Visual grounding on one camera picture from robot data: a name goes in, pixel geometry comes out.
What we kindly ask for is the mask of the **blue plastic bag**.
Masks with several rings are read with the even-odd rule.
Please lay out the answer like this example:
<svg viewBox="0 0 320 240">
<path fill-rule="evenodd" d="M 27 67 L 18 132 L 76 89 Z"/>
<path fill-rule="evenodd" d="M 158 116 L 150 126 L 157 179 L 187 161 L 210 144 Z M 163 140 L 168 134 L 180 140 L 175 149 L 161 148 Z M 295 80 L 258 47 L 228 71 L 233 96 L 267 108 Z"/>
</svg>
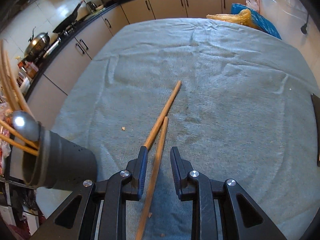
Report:
<svg viewBox="0 0 320 240">
<path fill-rule="evenodd" d="M 281 36 L 278 33 L 276 27 L 269 20 L 264 18 L 264 16 L 260 15 L 257 11 L 239 3 L 233 3 L 231 7 L 231 14 L 236 15 L 240 13 L 240 11 L 244 9 L 249 9 L 251 12 L 251 20 L 253 24 L 255 24 L 259 29 L 264 31 L 265 33 L 270 34 L 281 40 Z"/>
</svg>

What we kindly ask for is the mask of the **wooden chopstick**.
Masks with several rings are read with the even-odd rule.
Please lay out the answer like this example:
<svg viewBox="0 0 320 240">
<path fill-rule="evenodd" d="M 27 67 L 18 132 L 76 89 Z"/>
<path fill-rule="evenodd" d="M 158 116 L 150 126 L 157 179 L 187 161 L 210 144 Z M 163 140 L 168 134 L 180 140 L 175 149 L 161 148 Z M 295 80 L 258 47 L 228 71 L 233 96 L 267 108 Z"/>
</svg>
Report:
<svg viewBox="0 0 320 240">
<path fill-rule="evenodd" d="M 26 139 L 23 137 L 20 133 L 18 133 L 15 129 L 13 129 L 9 124 L 7 124 L 5 121 L 0 121 L 1 126 L 4 127 L 6 130 L 9 131 L 10 134 L 14 135 L 15 137 L 18 137 L 21 141 L 23 141 L 25 144 L 31 146 L 33 150 L 37 150 L 39 147 L 32 141 Z"/>
<path fill-rule="evenodd" d="M 174 88 L 174 90 L 172 91 L 172 93 L 170 94 L 167 102 L 165 103 L 161 113 L 159 114 L 155 124 L 153 125 L 150 133 L 149 133 L 149 136 L 147 137 L 146 141 L 144 142 L 144 146 L 149 150 L 154 142 L 154 140 L 156 139 L 156 136 L 160 130 L 160 127 L 164 121 L 164 118 L 167 116 L 168 112 L 169 112 L 169 109 L 171 108 L 172 104 L 173 104 L 173 101 L 175 100 L 179 90 L 180 90 L 180 87 L 182 85 L 182 81 L 179 80 L 177 83 L 176 83 L 176 86 Z"/>
<path fill-rule="evenodd" d="M 17 102 L 20 106 L 20 109 L 27 112 L 31 117 L 34 118 L 34 115 L 33 113 L 31 112 L 21 90 L 20 90 L 20 87 L 18 86 L 18 83 L 16 82 L 16 78 L 12 72 L 12 68 L 11 68 L 11 65 L 10 65 L 10 61 L 9 61 L 9 57 L 8 57 L 8 53 L 7 51 L 5 50 L 4 51 L 5 53 L 5 62 L 7 64 L 7 69 L 9 71 L 9 74 L 10 74 L 10 82 L 11 82 L 11 85 L 12 85 L 12 88 L 13 90 L 15 91 L 15 95 L 16 95 L 16 98 L 17 98 Z"/>
<path fill-rule="evenodd" d="M 10 139 L 9 137 L 6 137 L 3 134 L 0 134 L 0 138 L 2 140 L 4 140 L 4 141 L 8 142 L 10 145 L 15 146 L 16 148 L 19 148 L 20 150 L 22 150 L 24 152 L 27 152 L 27 153 L 32 154 L 34 156 L 38 156 L 39 155 L 38 151 L 33 150 L 32 148 L 29 148 L 27 146 L 21 145 L 18 142 Z"/>
<path fill-rule="evenodd" d="M 148 189 L 146 192 L 146 198 L 145 198 L 144 206 L 142 209 L 142 213 L 140 216 L 140 220 L 139 220 L 139 224 L 138 224 L 138 228 L 137 228 L 137 232 L 136 232 L 135 239 L 138 239 L 138 240 L 143 239 L 146 221 L 149 217 L 153 193 L 155 191 L 158 172 L 159 172 L 159 168 L 161 165 L 161 159 L 162 159 L 162 154 L 163 154 L 163 150 L 164 150 L 168 122 L 169 122 L 169 119 L 167 116 L 165 116 L 164 121 L 163 121 L 163 125 L 162 125 L 162 129 L 161 129 L 161 135 L 160 135 L 158 146 L 157 146 L 155 161 L 153 162 L 151 178 L 149 180 Z"/>
</svg>

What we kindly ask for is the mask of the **dark grey utensil holder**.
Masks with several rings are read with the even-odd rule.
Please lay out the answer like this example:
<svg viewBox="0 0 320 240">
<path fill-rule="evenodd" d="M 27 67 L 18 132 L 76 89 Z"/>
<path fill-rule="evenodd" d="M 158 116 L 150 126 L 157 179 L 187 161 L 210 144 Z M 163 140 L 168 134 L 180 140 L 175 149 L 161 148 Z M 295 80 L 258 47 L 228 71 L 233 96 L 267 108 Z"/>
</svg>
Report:
<svg viewBox="0 0 320 240">
<path fill-rule="evenodd" d="M 98 167 L 92 151 L 40 127 L 38 155 L 23 153 L 22 174 L 28 186 L 72 191 L 85 180 L 95 182 Z"/>
</svg>

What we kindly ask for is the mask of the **black wok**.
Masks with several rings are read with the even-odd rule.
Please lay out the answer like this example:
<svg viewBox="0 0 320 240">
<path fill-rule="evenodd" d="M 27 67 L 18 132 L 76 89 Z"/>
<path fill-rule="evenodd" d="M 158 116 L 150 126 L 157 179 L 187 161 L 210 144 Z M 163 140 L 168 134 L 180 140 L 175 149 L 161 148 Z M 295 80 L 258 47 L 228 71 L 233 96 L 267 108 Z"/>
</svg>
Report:
<svg viewBox="0 0 320 240">
<path fill-rule="evenodd" d="M 77 18 L 78 16 L 78 10 L 81 7 L 84 0 L 81 0 L 76 8 L 73 10 L 73 12 L 67 16 L 54 30 L 53 33 L 59 34 L 62 33 L 68 26 L 70 26 Z"/>
</svg>

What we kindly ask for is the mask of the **steel pot with lid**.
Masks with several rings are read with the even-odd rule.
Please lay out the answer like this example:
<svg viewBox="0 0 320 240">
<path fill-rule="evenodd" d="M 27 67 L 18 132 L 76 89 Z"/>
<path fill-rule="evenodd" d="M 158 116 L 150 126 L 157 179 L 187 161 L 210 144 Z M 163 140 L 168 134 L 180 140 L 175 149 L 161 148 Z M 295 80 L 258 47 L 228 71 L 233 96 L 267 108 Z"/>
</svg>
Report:
<svg viewBox="0 0 320 240">
<path fill-rule="evenodd" d="M 38 35 L 34 34 L 35 28 L 33 28 L 32 36 L 29 38 L 28 46 L 24 51 L 24 57 L 28 58 L 29 61 L 38 57 L 40 53 L 49 45 L 50 36 L 48 33 L 39 33 Z"/>
</svg>

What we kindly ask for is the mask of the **blue towel table cloth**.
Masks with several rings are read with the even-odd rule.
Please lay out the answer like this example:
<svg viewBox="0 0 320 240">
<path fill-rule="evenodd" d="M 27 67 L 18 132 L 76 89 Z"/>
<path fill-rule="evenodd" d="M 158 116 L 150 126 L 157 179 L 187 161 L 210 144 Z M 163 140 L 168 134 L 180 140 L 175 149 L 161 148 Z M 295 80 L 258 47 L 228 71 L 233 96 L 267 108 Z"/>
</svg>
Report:
<svg viewBox="0 0 320 240">
<path fill-rule="evenodd" d="M 52 130 L 91 150 L 106 180 L 138 155 L 179 80 L 144 238 L 190 238 L 192 204 L 178 199 L 170 165 L 176 146 L 207 177 L 235 179 L 299 239 L 319 208 L 319 87 L 278 38 L 209 19 L 127 25 L 80 76 Z"/>
</svg>

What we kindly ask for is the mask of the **steel spoon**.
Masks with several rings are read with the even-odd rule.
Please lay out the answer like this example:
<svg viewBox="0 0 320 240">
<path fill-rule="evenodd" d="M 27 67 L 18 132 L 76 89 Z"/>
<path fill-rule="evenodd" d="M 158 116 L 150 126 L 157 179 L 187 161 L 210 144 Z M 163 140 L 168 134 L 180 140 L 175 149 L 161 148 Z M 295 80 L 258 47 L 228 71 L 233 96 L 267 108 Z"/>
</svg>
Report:
<svg viewBox="0 0 320 240">
<path fill-rule="evenodd" d="M 12 124 L 14 129 L 24 138 L 36 142 L 40 138 L 39 123 L 25 111 L 14 111 L 12 113 Z"/>
</svg>

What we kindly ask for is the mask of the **black smartphone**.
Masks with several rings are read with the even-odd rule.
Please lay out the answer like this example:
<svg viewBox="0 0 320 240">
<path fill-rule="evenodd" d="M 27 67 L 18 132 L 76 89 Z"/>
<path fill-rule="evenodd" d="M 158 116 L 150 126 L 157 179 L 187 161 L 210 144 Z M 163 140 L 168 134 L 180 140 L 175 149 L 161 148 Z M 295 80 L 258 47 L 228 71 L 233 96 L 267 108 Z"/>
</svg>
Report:
<svg viewBox="0 0 320 240">
<path fill-rule="evenodd" d="M 317 166 L 320 167 L 320 98 L 312 93 L 311 94 L 311 101 L 313 105 L 313 110 L 315 114 L 315 120 L 316 120 L 316 128 L 317 128 Z"/>
</svg>

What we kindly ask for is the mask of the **yellow plastic bag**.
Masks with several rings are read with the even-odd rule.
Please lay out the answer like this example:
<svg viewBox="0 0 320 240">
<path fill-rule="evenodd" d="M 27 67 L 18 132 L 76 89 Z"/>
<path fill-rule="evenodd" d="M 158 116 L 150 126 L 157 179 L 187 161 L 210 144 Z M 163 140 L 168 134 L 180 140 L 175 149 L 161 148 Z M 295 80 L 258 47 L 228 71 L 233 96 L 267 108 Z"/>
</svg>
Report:
<svg viewBox="0 0 320 240">
<path fill-rule="evenodd" d="M 238 25 L 244 25 L 250 28 L 259 29 L 259 27 L 253 23 L 252 14 L 249 9 L 243 9 L 238 14 L 215 14 L 207 15 L 207 19 L 219 20 L 223 22 L 235 23 Z"/>
</svg>

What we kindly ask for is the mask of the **wooden chopstick lone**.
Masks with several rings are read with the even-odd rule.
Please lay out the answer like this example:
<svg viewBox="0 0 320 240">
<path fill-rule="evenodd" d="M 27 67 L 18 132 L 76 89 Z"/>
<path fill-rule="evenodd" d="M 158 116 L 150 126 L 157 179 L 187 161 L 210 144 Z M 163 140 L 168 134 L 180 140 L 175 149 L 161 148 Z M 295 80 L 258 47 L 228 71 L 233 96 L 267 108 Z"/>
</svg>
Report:
<svg viewBox="0 0 320 240">
<path fill-rule="evenodd" d="M 3 49 L 3 40 L 1 40 L 1 84 L 4 90 L 4 95 L 7 99 L 7 103 L 9 104 L 11 110 L 20 110 L 20 106 L 16 101 L 15 94 L 12 91 L 10 80 L 7 75 L 6 60 Z"/>
</svg>

